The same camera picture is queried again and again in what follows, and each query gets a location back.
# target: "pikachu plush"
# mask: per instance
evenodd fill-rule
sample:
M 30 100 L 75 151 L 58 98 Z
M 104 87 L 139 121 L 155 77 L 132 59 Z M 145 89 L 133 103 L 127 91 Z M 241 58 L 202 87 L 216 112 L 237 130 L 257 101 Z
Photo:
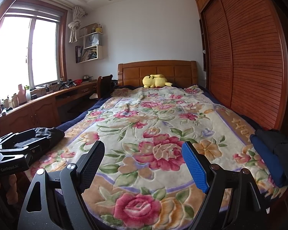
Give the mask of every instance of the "pikachu plush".
M 166 78 L 161 74 L 152 74 L 144 77 L 143 85 L 145 88 L 154 88 L 172 86 L 172 83 L 167 82 Z

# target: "wooden window trim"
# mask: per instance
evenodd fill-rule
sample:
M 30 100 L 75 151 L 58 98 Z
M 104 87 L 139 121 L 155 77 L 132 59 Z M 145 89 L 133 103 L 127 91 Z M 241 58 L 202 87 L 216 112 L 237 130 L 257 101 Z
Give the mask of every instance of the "wooden window trim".
M 65 58 L 65 35 L 66 35 L 66 21 L 67 21 L 68 11 L 56 5 L 46 3 L 43 1 L 39 1 L 39 0 L 16 0 L 16 1 L 29 2 L 29 3 L 45 6 L 45 7 L 52 8 L 63 13 L 63 15 L 61 16 L 61 21 L 60 21 L 60 26 L 59 26 L 59 67 L 60 67 L 61 78 L 63 78 L 63 80 L 66 81 L 67 71 L 66 71 L 66 58 Z

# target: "floral blanket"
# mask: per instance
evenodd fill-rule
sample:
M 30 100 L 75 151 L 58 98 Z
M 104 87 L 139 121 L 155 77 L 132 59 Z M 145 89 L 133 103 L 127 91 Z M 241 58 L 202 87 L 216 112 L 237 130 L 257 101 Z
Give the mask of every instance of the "floral blanket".
M 233 111 L 214 104 L 197 86 L 117 89 L 99 109 L 65 132 L 64 139 L 35 162 L 48 172 L 75 163 L 96 140 L 106 154 L 83 198 L 91 214 L 115 229 L 184 229 L 204 194 L 181 155 L 184 141 L 223 169 L 247 167 L 265 196 L 278 188 L 249 137 L 254 129 Z M 222 208 L 226 209 L 230 190 Z

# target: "wooden desk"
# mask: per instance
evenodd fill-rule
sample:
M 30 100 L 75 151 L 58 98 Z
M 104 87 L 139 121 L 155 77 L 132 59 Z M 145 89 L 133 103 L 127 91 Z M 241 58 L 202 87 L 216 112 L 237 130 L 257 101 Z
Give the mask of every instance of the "wooden desk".
M 58 107 L 83 96 L 96 93 L 97 82 L 84 83 L 46 94 L 14 108 L 0 118 L 0 137 L 36 127 L 52 128 L 61 124 Z

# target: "metal pivot bolt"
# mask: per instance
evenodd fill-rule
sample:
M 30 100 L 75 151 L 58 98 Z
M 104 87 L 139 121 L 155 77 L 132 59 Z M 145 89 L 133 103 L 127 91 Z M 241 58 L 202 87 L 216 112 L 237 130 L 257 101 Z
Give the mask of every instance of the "metal pivot bolt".
M 37 170 L 36 173 L 37 173 L 38 175 L 42 175 L 42 174 L 44 173 L 44 171 L 45 171 L 44 169 L 39 169 L 39 170 Z
M 242 169 L 242 172 L 247 174 L 247 175 L 250 173 L 250 171 L 248 169 L 246 169 L 246 168 Z
M 76 165 L 74 163 L 68 164 L 67 165 L 67 169 L 72 170 L 76 167 Z
M 213 170 L 218 170 L 220 168 L 220 166 L 218 164 L 214 163 L 214 164 L 211 164 L 211 168 Z

